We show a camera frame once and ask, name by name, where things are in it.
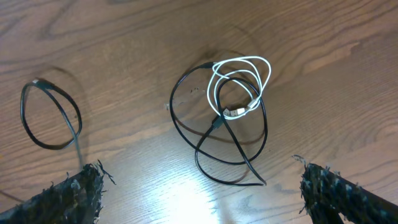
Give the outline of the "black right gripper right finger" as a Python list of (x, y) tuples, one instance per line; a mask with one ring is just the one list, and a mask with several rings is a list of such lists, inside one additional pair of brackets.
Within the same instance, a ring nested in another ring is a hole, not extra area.
[(313, 223), (397, 223), (397, 205), (365, 190), (329, 167), (307, 163), (292, 156), (304, 166), (300, 182), (303, 210)]

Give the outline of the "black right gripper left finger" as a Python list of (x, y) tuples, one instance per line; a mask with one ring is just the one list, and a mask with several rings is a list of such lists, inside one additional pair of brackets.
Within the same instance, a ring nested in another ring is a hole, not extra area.
[(78, 174), (44, 189), (1, 213), (2, 224), (93, 224), (100, 219), (104, 178), (113, 182), (102, 163), (85, 164)]

